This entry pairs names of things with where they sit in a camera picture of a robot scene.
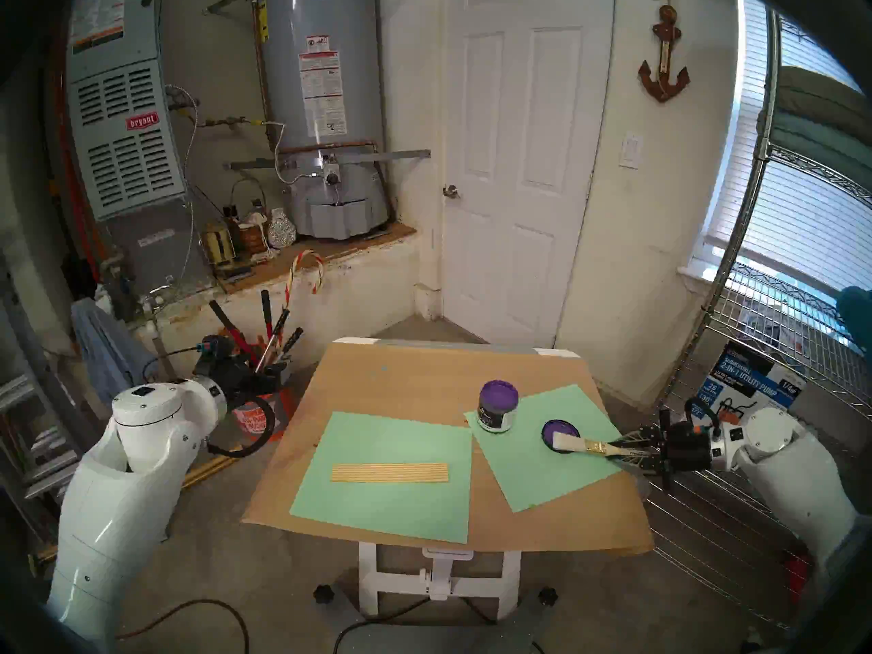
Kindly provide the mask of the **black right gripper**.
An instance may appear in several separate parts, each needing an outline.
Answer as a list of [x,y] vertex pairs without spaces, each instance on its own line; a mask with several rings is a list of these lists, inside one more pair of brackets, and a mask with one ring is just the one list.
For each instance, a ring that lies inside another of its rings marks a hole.
[[713,462],[711,426],[691,419],[673,421],[669,409],[658,409],[658,428],[626,433],[626,448],[658,448],[659,455],[609,457],[609,462],[630,474],[659,474],[663,489],[671,489],[677,473],[708,470]]

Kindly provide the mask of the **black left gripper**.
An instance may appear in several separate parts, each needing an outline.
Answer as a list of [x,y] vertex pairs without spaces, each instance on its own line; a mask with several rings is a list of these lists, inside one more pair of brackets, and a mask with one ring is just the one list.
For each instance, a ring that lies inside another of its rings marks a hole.
[[227,402],[248,402],[250,397],[271,395],[273,380],[276,386],[285,386],[290,374],[290,362],[269,364],[265,374],[255,372],[246,355],[220,359],[220,389]]

